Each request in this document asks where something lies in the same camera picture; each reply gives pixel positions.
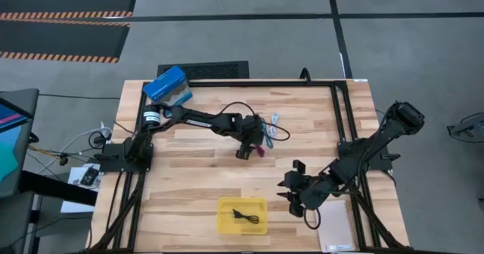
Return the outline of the small black device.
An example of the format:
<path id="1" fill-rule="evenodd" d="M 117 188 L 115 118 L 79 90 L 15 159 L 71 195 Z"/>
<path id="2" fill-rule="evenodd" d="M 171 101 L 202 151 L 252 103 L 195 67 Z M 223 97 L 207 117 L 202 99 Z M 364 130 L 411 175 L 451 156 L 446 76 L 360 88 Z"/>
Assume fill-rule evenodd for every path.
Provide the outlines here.
<path id="1" fill-rule="evenodd" d="M 99 170 L 94 167 L 88 167 L 85 174 L 80 180 L 80 184 L 83 186 L 92 186 L 99 176 Z"/>

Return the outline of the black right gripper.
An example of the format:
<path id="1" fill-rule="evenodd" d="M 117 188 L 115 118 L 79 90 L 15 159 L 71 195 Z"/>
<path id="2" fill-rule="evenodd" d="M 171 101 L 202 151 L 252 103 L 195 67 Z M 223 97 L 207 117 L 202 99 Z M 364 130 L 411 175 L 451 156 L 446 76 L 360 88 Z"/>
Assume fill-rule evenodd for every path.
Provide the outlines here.
<path id="1" fill-rule="evenodd" d="M 284 174 L 284 180 L 278 187 L 287 187 L 288 192 L 277 193 L 290 202 L 289 212 L 294 216 L 303 216 L 305 209 L 316 210 L 324 202 L 324 194 L 318 187 L 320 178 L 307 175 L 306 165 L 300 160 L 293 161 L 293 170 Z"/>

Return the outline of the white paper sheet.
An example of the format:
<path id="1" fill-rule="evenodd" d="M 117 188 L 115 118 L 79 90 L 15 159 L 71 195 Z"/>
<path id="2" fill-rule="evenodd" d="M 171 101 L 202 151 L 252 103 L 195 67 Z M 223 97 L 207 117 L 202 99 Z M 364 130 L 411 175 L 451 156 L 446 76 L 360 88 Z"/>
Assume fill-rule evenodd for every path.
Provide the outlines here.
<path id="1" fill-rule="evenodd" d="M 73 167 L 70 170 L 67 183 L 73 184 L 75 186 L 79 186 L 85 189 L 89 189 L 90 191 L 98 192 L 101 184 L 100 175 L 97 176 L 97 178 L 94 180 L 94 182 L 91 185 L 81 184 L 81 180 L 89 168 L 99 170 L 100 166 L 94 163 L 86 163 L 81 167 Z M 83 213 L 83 212 L 94 212 L 94 209 L 95 209 L 94 206 L 85 205 L 81 203 L 74 203 L 70 201 L 63 201 L 60 208 L 60 212 L 61 213 Z"/>

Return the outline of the pink spiral notebook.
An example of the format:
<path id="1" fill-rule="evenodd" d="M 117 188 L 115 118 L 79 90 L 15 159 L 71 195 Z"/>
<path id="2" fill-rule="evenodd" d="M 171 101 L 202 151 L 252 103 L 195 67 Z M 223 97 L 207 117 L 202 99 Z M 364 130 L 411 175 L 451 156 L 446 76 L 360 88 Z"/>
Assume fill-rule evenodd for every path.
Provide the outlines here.
<path id="1" fill-rule="evenodd" d="M 322 252 L 356 250 L 346 201 L 326 201 L 318 211 L 321 215 L 321 224 L 317 232 Z"/>

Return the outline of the translucent yellow plastic tray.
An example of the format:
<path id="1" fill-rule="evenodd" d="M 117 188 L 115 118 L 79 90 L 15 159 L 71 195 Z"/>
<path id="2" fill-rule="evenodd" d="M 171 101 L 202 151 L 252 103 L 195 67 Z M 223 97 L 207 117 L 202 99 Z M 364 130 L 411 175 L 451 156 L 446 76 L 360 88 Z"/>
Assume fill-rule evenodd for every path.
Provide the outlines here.
<path id="1" fill-rule="evenodd" d="M 266 234 L 267 200 L 258 197 L 221 197 L 217 207 L 217 229 L 220 234 Z"/>

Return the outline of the black floor vent grate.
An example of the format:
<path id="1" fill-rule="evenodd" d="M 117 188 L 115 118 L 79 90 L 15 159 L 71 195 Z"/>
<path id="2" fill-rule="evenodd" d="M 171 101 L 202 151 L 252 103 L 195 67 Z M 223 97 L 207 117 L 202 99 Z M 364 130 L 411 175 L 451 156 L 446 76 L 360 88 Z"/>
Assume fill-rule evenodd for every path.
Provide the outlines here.
<path id="1" fill-rule="evenodd" d="M 189 79 L 249 79 L 249 62 L 177 63 Z"/>

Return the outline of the black metal beam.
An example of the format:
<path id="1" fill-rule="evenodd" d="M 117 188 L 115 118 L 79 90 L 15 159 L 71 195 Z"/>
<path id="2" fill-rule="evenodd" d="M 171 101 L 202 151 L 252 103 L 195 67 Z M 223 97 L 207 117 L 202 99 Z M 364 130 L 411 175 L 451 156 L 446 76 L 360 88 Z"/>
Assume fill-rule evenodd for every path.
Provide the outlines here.
<path id="1" fill-rule="evenodd" d="M 90 206 L 95 205 L 98 196 L 98 193 L 93 190 L 28 171 L 21 172 L 18 190 Z"/>

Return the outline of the blue cardboard box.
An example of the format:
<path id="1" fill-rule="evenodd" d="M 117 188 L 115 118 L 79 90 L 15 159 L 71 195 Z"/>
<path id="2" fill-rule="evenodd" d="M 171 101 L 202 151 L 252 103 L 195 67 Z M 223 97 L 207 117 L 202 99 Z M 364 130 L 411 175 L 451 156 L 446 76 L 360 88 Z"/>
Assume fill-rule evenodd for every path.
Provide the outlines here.
<path id="1" fill-rule="evenodd" d="M 193 97 L 185 72 L 178 66 L 158 76 L 143 87 L 144 93 L 154 102 L 168 106 L 182 105 Z"/>

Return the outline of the black aluminium table frame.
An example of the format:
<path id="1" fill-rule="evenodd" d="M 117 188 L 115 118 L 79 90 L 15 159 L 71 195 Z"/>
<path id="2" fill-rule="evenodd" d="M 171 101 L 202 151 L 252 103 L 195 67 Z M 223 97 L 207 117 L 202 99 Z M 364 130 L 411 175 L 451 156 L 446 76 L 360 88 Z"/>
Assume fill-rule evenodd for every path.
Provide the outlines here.
<path id="1" fill-rule="evenodd" d="M 144 80 L 125 83 L 110 144 L 121 144 L 139 128 L 149 105 Z M 293 161 L 317 175 L 349 146 L 369 138 L 382 119 L 374 112 L 367 84 L 354 80 L 238 79 L 197 80 L 183 107 L 204 113 L 253 113 L 262 119 L 264 140 L 248 160 L 235 157 L 240 142 L 209 129 L 177 124 L 152 137 L 154 155 L 148 172 L 102 172 L 92 219 L 94 244 L 85 254 L 235 252 L 317 252 L 312 222 L 318 209 L 298 218 L 289 201 L 277 195 Z M 364 181 L 365 172 L 355 181 Z M 268 203 L 264 235 L 220 234 L 217 207 L 221 197 L 258 197 Z M 355 215 L 365 212 L 368 224 L 356 221 L 356 246 L 366 250 L 365 237 L 385 242 L 385 251 L 404 252 L 375 215 L 366 184 L 355 182 L 326 200 L 351 201 Z"/>

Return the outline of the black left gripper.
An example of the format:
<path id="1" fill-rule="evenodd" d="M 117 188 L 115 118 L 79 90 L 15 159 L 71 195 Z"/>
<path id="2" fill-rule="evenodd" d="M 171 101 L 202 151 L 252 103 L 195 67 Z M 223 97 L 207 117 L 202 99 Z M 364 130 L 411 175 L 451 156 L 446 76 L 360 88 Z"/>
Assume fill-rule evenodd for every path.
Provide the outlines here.
<path id="1" fill-rule="evenodd" d="M 259 115 L 246 116 L 240 121 L 240 131 L 234 135 L 234 139 L 240 142 L 236 157 L 248 160 L 254 147 L 261 147 L 264 140 L 262 119 Z"/>

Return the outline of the computer monitor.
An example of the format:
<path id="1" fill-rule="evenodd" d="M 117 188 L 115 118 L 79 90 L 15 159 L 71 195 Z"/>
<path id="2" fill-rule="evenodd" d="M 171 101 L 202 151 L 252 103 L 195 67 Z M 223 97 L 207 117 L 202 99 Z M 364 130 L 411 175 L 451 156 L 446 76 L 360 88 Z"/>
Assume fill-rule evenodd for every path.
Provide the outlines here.
<path id="1" fill-rule="evenodd" d="M 20 190 L 38 99 L 37 88 L 0 92 L 0 198 Z"/>

